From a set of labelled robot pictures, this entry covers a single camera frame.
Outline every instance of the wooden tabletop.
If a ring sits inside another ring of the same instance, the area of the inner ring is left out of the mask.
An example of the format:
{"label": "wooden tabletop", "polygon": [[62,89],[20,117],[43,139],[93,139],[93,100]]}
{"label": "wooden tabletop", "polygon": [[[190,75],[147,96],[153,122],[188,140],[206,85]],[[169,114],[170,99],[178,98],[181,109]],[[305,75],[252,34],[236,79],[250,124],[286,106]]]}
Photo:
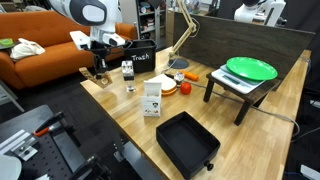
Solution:
{"label": "wooden tabletop", "polygon": [[[177,91],[172,96],[162,97],[161,116],[144,117],[140,98],[144,93],[143,81],[153,78],[167,68],[170,48],[156,53],[156,69],[153,72],[135,75],[136,91],[126,92],[121,69],[110,72],[113,84],[101,89],[89,80],[82,86],[115,120],[131,142],[145,155],[167,179],[183,179],[180,172],[156,141],[156,127],[172,116],[186,111],[220,142],[221,147],[212,171],[203,168],[193,179],[282,179],[294,124],[292,122],[250,109],[240,126],[233,121],[242,103],[213,94],[209,102],[203,101],[206,75],[214,69],[188,60],[186,69],[199,75],[189,95]],[[304,51],[303,57],[310,52]],[[291,119],[296,118],[300,96],[306,76],[307,62],[300,58],[277,91],[270,92],[260,108]],[[239,97],[220,86],[213,89],[224,96],[240,101]]]}

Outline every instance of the lamp arm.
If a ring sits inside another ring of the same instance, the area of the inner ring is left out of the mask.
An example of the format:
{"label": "lamp arm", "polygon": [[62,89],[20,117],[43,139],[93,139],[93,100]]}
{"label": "lamp arm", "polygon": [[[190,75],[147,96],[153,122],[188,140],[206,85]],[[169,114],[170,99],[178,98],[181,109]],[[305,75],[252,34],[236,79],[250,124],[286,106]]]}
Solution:
{"label": "lamp arm", "polygon": [[179,50],[179,48],[185,42],[185,40],[190,36],[190,34],[197,30],[196,24],[192,21],[192,18],[183,0],[178,0],[177,2],[188,24],[188,29],[183,33],[178,42],[173,46],[172,50],[169,52],[169,57],[172,57]]}

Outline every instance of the white box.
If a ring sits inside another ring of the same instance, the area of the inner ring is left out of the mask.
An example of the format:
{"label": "white box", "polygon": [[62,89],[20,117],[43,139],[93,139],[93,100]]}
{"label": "white box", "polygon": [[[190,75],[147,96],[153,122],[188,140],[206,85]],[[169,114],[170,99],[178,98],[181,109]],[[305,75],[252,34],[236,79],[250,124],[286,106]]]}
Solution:
{"label": "white box", "polygon": [[161,84],[161,82],[144,81],[144,96],[141,97],[144,116],[160,116]]}

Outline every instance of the orange couch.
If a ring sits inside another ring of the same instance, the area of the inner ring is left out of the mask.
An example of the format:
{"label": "orange couch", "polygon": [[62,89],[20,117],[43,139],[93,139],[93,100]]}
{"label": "orange couch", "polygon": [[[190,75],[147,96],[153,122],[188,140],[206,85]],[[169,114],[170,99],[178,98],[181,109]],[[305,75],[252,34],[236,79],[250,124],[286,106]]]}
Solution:
{"label": "orange couch", "polygon": [[[17,62],[7,50],[0,50],[0,79],[15,89],[33,87],[75,73],[80,67],[93,66],[92,52],[79,51],[69,32],[80,30],[89,34],[90,27],[78,25],[55,11],[14,12],[0,14],[0,39],[24,38],[45,49],[41,55],[29,56]],[[133,25],[116,24],[116,32],[124,39],[137,39]],[[123,53],[109,55],[111,61]]]}

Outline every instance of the wooden partition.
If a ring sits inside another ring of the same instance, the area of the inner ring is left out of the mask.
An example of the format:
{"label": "wooden partition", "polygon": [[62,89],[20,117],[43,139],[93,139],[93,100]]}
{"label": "wooden partition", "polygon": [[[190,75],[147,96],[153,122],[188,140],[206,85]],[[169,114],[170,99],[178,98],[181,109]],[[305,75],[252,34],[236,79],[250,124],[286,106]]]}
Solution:
{"label": "wooden partition", "polygon": [[[229,58],[252,57],[275,67],[278,79],[288,74],[314,33],[192,15],[200,25],[179,49],[185,58],[218,69]],[[187,29],[181,13],[174,14],[174,43]]]}

